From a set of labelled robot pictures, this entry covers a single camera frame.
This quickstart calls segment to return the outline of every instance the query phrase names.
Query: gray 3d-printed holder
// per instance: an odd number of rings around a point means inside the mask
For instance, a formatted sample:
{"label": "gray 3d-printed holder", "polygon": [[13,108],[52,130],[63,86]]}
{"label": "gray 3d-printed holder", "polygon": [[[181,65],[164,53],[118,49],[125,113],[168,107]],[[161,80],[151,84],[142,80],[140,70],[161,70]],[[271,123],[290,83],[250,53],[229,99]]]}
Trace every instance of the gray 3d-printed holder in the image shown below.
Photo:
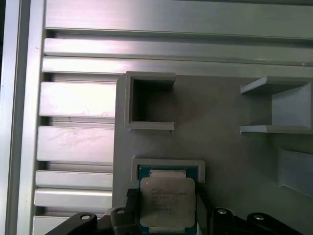
{"label": "gray 3d-printed holder", "polygon": [[313,155],[280,149],[278,186],[287,186],[313,198]]}
{"label": "gray 3d-printed holder", "polygon": [[240,133],[313,134],[313,79],[267,76],[241,87],[241,94],[271,95],[271,125],[241,126]]}
{"label": "gray 3d-printed holder", "polygon": [[198,182],[205,182],[205,161],[203,160],[177,160],[177,159],[147,159],[134,157],[132,160],[132,181],[138,180],[138,168],[139,166],[196,166],[198,167]]}
{"label": "gray 3d-printed holder", "polygon": [[125,118],[126,129],[174,130],[174,122],[153,120],[149,116],[149,97],[170,92],[175,83],[175,73],[131,72],[126,76]]}

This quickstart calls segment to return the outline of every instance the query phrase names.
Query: metal surface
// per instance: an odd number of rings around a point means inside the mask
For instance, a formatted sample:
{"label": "metal surface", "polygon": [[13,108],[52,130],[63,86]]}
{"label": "metal surface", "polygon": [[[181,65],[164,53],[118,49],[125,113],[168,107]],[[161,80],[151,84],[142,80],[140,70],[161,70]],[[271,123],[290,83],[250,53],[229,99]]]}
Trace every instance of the metal surface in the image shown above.
{"label": "metal surface", "polygon": [[195,181],[186,176],[143,178],[140,181],[140,225],[152,227],[155,233],[181,232],[185,228],[193,227],[196,212],[195,189]]}
{"label": "metal surface", "polygon": [[112,207],[112,192],[104,190],[38,188],[35,206],[80,208],[90,212],[105,212]]}
{"label": "metal surface", "polygon": [[22,129],[20,193],[17,235],[31,234],[34,213],[36,143],[39,82],[44,30],[45,1],[32,0],[30,6],[25,102]]}
{"label": "metal surface", "polygon": [[66,221],[68,217],[34,216],[34,230],[32,235],[43,235]]}
{"label": "metal surface", "polygon": [[44,72],[125,73],[126,71],[175,72],[177,75],[262,78],[265,76],[312,77],[313,67],[240,63],[44,57]]}
{"label": "metal surface", "polygon": [[218,210],[218,213],[220,213],[220,214],[226,214],[226,213],[227,213],[227,211],[226,211],[226,210],[224,210],[224,209],[219,209],[219,210]]}
{"label": "metal surface", "polygon": [[37,160],[111,164],[113,141],[113,129],[40,126]]}
{"label": "metal surface", "polygon": [[91,172],[36,172],[36,186],[41,188],[76,188],[112,190],[113,174]]}
{"label": "metal surface", "polygon": [[114,118],[115,83],[41,83],[41,116]]}
{"label": "metal surface", "polygon": [[220,61],[277,65],[313,65],[313,49],[292,46],[220,45],[192,42],[149,42],[140,38],[45,39],[45,55],[130,59]]}
{"label": "metal surface", "polygon": [[256,215],[254,216],[254,218],[257,219],[257,220],[264,220],[264,217],[261,216],[260,214],[256,214]]}
{"label": "metal surface", "polygon": [[[253,13],[253,17],[242,12]],[[84,0],[48,0],[45,26],[48,29],[313,38],[313,32],[307,30],[312,21],[313,7],[310,6],[168,0],[91,0],[86,4]]]}
{"label": "metal surface", "polygon": [[29,0],[1,2],[0,234],[15,235],[29,26]]}

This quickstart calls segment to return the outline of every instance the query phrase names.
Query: metal frame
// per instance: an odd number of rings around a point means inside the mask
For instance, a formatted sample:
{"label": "metal frame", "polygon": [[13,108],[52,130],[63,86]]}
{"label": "metal frame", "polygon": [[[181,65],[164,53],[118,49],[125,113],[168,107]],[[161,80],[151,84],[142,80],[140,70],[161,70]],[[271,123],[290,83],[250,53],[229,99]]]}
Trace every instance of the metal frame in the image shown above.
{"label": "metal frame", "polygon": [[45,0],[30,5],[17,235],[32,233]]}
{"label": "metal frame", "polygon": [[15,235],[30,0],[6,2],[0,92],[0,234]]}

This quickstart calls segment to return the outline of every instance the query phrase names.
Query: screw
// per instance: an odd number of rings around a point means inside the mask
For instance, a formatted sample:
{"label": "screw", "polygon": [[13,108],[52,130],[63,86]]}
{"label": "screw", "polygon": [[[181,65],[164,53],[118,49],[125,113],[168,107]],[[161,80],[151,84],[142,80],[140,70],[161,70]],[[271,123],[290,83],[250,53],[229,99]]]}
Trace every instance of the screw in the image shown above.
{"label": "screw", "polygon": [[227,211],[224,209],[219,209],[217,212],[220,214],[227,214]]}
{"label": "screw", "polygon": [[90,216],[89,215],[83,215],[82,217],[80,217],[81,219],[89,219]]}
{"label": "screw", "polygon": [[257,220],[264,220],[264,217],[261,216],[260,214],[256,214],[256,215],[254,216],[254,218],[257,219]]}

